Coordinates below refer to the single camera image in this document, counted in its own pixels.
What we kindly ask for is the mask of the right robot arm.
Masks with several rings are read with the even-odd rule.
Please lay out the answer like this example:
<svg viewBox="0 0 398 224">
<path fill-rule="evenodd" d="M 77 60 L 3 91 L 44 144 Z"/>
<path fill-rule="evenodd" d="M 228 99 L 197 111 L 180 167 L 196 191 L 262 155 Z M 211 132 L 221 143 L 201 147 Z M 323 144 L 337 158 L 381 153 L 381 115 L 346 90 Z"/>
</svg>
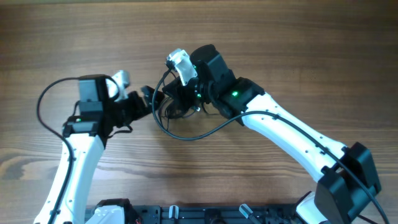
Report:
<svg viewBox="0 0 398 224">
<path fill-rule="evenodd" d="M 262 134 L 294 158 L 316 182 L 298 202 L 266 206 L 260 215 L 246 204 L 239 213 L 251 223 L 351 223 L 376 203 L 381 183 L 370 150 L 346 146 L 287 112 L 253 81 L 236 77 L 214 45 L 167 56 L 177 78 L 162 91 L 171 104 L 156 118 L 179 119 L 190 109 L 214 106 L 227 123 L 238 122 Z"/>
</svg>

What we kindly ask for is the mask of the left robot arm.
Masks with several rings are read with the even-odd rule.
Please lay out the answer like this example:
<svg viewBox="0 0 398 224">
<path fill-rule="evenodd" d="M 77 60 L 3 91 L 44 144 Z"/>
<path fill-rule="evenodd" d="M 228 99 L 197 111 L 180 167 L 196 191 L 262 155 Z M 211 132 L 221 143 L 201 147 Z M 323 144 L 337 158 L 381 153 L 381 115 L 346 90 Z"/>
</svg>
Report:
<svg viewBox="0 0 398 224">
<path fill-rule="evenodd" d="M 78 77 L 80 99 L 73 113 L 55 135 L 62 141 L 62 155 L 49 195 L 35 223 L 142 223 L 126 198 L 102 200 L 90 218 L 86 205 L 93 174 L 106 143 L 117 133 L 131 133 L 131 123 L 158 109 L 165 95 L 149 86 L 144 96 L 126 93 L 129 77 L 117 73 Z"/>
</svg>

